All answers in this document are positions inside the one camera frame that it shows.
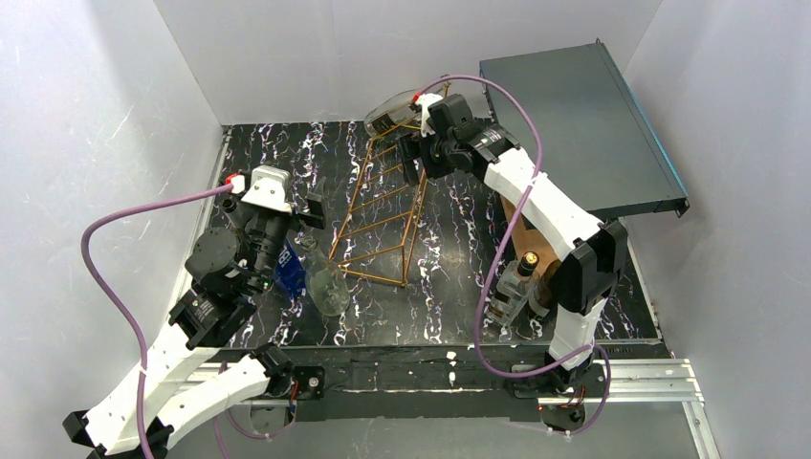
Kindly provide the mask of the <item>clear bottle with dark label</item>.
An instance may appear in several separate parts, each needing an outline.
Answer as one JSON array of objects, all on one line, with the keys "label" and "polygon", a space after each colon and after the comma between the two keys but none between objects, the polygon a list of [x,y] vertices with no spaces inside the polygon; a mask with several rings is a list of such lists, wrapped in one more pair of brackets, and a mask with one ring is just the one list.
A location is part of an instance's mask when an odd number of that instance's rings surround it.
[{"label": "clear bottle with dark label", "polygon": [[404,126],[419,128],[422,109],[416,101],[421,95],[417,90],[406,90],[372,109],[363,120],[367,135],[377,138]]}]

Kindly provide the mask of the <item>gold wire wine rack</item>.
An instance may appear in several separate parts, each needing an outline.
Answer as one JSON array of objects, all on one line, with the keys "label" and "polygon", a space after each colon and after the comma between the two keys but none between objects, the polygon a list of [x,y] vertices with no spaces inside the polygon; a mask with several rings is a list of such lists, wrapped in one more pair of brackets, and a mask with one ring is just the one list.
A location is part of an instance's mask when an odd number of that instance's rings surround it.
[{"label": "gold wire wine rack", "polygon": [[397,139],[419,128],[400,127],[370,138],[352,172],[354,190],[329,256],[348,276],[404,287],[414,253],[426,191],[425,174],[408,186],[397,155]]}]

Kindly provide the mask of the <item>clear pear-shaped glass bottle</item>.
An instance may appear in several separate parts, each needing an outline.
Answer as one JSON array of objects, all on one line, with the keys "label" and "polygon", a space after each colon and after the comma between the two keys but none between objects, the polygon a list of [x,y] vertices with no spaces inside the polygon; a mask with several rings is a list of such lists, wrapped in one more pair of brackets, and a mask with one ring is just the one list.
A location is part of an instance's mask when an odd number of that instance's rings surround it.
[{"label": "clear pear-shaped glass bottle", "polygon": [[350,305],[350,292],[343,271],[328,258],[310,234],[300,238],[304,253],[306,292],[325,317],[338,317]]}]

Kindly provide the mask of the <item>clear square bottle black cap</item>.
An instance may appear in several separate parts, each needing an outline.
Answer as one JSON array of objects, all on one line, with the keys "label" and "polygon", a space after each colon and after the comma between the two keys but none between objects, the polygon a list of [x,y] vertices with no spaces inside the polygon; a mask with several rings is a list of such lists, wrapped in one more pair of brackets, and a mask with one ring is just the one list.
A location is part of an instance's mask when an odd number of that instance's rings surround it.
[{"label": "clear square bottle black cap", "polygon": [[513,323],[537,286],[539,261],[536,252],[526,251],[507,265],[497,280],[493,298],[486,308],[487,318],[502,327]]}]

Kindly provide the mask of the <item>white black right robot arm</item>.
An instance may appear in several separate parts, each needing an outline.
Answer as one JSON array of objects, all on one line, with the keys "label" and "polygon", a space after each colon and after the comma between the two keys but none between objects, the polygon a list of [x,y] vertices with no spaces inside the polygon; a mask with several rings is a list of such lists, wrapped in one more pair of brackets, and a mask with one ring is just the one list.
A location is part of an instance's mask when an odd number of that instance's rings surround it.
[{"label": "white black right robot arm", "polygon": [[597,324],[623,275],[626,228],[577,205],[537,169],[515,136],[475,119],[463,96],[417,93],[409,106],[418,114],[420,131],[398,139],[398,154],[410,183],[417,178],[417,161],[429,178],[471,173],[514,205],[513,224],[524,218],[552,248],[556,260],[540,282],[537,300],[553,313],[554,333],[544,365],[520,376],[552,373],[571,383],[591,364]]}]

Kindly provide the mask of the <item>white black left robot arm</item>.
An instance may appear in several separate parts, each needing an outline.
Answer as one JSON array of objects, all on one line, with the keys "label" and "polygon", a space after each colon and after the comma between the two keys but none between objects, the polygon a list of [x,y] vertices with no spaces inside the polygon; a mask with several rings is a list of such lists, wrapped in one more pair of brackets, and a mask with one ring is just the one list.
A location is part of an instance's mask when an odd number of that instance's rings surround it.
[{"label": "white black left robot arm", "polygon": [[170,310],[152,344],[137,334],[137,365],[99,404],[69,413],[63,428],[94,458],[164,458],[206,421],[246,400],[269,396],[294,405],[306,381],[276,345],[263,344],[204,382],[187,378],[215,357],[254,314],[254,295],[265,292],[287,234],[324,226],[323,188],[299,210],[288,178],[236,173],[210,196],[222,195],[227,229],[208,229],[186,261],[192,283]]}]

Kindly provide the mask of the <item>dark olive bottle at left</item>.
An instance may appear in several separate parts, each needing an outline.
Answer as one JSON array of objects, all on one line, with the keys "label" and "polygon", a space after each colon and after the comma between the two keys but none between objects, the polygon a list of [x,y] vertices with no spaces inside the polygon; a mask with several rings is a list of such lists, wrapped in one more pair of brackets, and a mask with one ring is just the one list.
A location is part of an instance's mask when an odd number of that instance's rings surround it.
[{"label": "dark olive bottle at left", "polygon": [[227,198],[221,204],[221,209],[226,214],[230,226],[236,231],[243,231],[251,220],[250,213],[235,199]]}]

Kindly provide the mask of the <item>blue glass bottle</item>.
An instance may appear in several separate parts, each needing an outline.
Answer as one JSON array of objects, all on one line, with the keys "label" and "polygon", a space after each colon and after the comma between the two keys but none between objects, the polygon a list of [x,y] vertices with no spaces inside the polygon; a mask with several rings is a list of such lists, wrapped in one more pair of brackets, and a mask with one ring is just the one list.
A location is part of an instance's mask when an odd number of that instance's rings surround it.
[{"label": "blue glass bottle", "polygon": [[306,271],[292,244],[286,240],[274,269],[274,284],[290,299],[299,298],[305,291]]}]

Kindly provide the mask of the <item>dark green wine bottle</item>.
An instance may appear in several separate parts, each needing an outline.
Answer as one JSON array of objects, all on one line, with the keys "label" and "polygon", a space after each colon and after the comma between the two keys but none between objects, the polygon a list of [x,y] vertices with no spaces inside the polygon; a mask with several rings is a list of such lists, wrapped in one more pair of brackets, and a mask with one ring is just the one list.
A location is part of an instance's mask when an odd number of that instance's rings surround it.
[{"label": "dark green wine bottle", "polygon": [[561,262],[551,262],[537,279],[532,283],[528,296],[528,305],[531,311],[540,318],[546,318],[555,306],[551,281]]}]

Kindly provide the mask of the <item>wooden board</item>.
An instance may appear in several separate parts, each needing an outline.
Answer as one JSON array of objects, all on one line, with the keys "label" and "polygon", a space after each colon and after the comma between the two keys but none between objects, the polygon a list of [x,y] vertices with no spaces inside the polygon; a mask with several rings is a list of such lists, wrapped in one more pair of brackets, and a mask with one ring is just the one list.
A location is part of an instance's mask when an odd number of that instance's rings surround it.
[{"label": "wooden board", "polygon": [[565,242],[556,235],[555,231],[542,232],[521,215],[515,223],[510,235],[504,233],[502,241],[506,243],[500,257],[505,258],[507,252],[512,250],[515,259],[519,259],[525,252],[532,251],[537,255],[536,271],[543,274],[555,261],[562,261],[576,247],[572,241]]}]

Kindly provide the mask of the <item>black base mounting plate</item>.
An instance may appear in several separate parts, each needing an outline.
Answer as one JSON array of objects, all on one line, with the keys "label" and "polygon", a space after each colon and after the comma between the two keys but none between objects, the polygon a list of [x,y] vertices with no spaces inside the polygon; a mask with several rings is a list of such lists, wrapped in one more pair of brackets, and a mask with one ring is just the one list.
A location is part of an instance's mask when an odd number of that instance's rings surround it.
[{"label": "black base mounting plate", "polygon": [[302,422],[384,417],[507,418],[536,422],[545,404],[583,405],[605,388],[595,362],[566,382],[559,370],[506,379],[488,371],[467,346],[290,346],[304,380],[297,418]]}]

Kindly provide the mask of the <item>dark teal network switch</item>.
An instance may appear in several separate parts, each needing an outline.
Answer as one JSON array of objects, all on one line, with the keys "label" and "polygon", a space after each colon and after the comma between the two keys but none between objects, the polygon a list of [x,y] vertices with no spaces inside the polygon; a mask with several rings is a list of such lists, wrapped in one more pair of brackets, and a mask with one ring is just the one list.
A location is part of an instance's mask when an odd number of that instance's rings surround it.
[{"label": "dark teal network switch", "polygon": [[482,60],[479,74],[525,109],[542,141],[541,169],[600,219],[673,212],[689,194],[600,40]]}]

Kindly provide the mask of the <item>aluminium frame rail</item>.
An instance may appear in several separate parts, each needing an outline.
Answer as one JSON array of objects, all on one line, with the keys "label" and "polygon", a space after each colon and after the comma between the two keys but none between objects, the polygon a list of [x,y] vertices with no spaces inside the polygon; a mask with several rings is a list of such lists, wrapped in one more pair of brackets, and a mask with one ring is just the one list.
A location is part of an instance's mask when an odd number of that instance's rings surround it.
[{"label": "aluminium frame rail", "polygon": [[[709,423],[704,413],[704,398],[694,377],[690,363],[686,360],[615,360],[595,361],[603,368],[605,388],[599,399],[589,399],[583,405],[545,404],[540,407],[537,422],[543,422],[546,430],[552,433],[572,435],[586,425],[563,412],[581,412],[587,404],[607,403],[674,403],[681,404],[690,422],[690,432],[696,450],[702,458],[716,458],[719,455],[714,443]],[[169,392],[166,404],[159,409],[159,418],[166,422],[180,415],[183,426],[176,436],[182,438],[203,421],[223,414],[227,409],[239,405],[255,403],[258,406],[282,406],[283,397],[298,413],[297,395],[300,385],[307,382],[312,388],[318,380],[312,377],[304,380],[295,369],[290,377],[282,380],[278,389],[248,388],[244,384],[233,392],[222,385],[222,378],[213,364],[206,363],[192,372],[180,385]]]}]

